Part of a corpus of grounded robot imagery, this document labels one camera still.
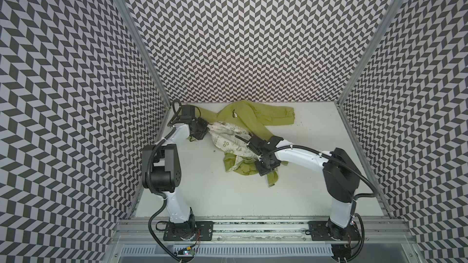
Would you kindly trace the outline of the lime green zip jacket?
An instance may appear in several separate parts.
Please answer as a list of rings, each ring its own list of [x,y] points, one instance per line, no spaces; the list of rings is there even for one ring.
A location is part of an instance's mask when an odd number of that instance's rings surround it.
[[[202,118],[209,123],[208,133],[213,144],[224,153],[225,171],[244,176],[258,174],[255,166],[258,156],[235,135],[244,138],[256,135],[266,141],[273,136],[269,127],[293,125],[295,122],[295,110],[292,107],[245,100],[231,103],[217,113],[199,109]]]

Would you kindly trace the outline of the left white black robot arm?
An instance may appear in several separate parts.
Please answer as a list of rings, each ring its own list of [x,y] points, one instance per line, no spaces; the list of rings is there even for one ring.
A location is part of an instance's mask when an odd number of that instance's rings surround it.
[[[203,140],[208,133],[208,122],[201,110],[175,100],[171,104],[173,117],[170,132],[156,144],[143,147],[141,172],[143,187],[163,199],[162,209],[169,214],[166,232],[187,240],[196,233],[195,216],[191,207],[177,191],[182,181],[177,145],[185,140]]]

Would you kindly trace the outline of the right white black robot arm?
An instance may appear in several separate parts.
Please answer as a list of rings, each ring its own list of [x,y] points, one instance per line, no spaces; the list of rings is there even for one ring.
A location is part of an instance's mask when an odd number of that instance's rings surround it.
[[[325,229],[332,240],[347,237],[346,229],[351,226],[356,207],[355,191],[361,178],[360,171],[344,150],[319,151],[293,144],[279,136],[272,136],[269,140],[256,135],[249,140],[239,135],[235,138],[245,142],[247,148],[256,154],[255,166],[261,176],[272,173],[283,162],[320,172],[331,197],[331,213]]]

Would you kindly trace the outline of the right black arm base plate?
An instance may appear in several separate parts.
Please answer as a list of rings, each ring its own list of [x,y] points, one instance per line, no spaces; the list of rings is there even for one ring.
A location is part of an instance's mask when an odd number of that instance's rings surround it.
[[[313,241],[357,242],[361,239],[357,224],[353,221],[345,228],[341,228],[331,221],[309,221],[305,234],[311,236]]]

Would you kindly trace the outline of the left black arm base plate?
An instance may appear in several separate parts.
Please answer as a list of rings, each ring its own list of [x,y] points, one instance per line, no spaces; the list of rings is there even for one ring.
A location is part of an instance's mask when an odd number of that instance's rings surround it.
[[[200,241],[211,241],[213,236],[213,221],[195,221],[181,224],[168,222],[163,234],[164,241],[175,242],[194,242],[196,239]]]

